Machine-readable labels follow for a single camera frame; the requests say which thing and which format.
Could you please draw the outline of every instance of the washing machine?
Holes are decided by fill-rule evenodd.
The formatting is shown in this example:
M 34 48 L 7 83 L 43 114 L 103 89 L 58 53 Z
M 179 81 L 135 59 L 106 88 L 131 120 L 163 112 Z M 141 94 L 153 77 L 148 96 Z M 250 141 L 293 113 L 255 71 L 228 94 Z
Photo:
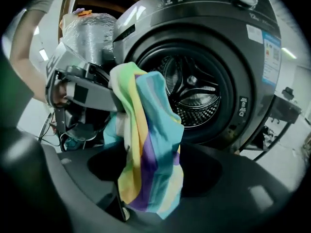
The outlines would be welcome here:
M 183 141 L 239 149 L 263 120 L 280 70 L 269 0 L 140 0 L 117 21 L 117 64 L 166 80 Z

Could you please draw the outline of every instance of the sleeve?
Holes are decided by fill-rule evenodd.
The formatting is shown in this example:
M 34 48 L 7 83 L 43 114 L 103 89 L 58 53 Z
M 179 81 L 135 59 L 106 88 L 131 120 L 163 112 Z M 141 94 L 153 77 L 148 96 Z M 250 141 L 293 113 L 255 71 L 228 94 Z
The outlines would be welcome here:
M 53 1 L 54 0 L 33 0 L 27 6 L 27 10 L 40 10 L 44 13 L 48 13 Z

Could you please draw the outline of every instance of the clear plastic wrap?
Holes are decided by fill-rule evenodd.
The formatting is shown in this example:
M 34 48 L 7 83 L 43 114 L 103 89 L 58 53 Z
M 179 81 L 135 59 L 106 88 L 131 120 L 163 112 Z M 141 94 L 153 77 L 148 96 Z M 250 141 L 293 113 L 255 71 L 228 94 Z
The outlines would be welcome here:
M 63 43 L 88 62 L 103 65 L 113 58 L 112 34 L 116 19 L 109 14 L 79 17 L 65 28 Z

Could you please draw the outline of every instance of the colorful towel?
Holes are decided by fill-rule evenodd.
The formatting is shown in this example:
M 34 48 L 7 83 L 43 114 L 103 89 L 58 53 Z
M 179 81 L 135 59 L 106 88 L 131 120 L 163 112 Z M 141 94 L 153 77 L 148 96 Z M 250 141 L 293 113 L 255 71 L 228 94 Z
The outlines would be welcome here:
M 179 164 L 184 127 L 169 104 L 159 72 L 134 63 L 113 68 L 111 87 L 126 113 L 112 116 L 105 146 L 124 137 L 127 164 L 118 179 L 121 199 L 136 210 L 166 218 L 179 204 L 183 170 Z

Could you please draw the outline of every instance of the orange object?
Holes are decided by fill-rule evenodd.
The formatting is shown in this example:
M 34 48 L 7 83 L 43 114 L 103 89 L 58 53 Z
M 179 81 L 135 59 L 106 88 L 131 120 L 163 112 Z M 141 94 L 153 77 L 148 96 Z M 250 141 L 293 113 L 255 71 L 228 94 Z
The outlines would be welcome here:
M 79 17 L 86 16 L 92 13 L 92 10 L 84 10 L 78 14 Z

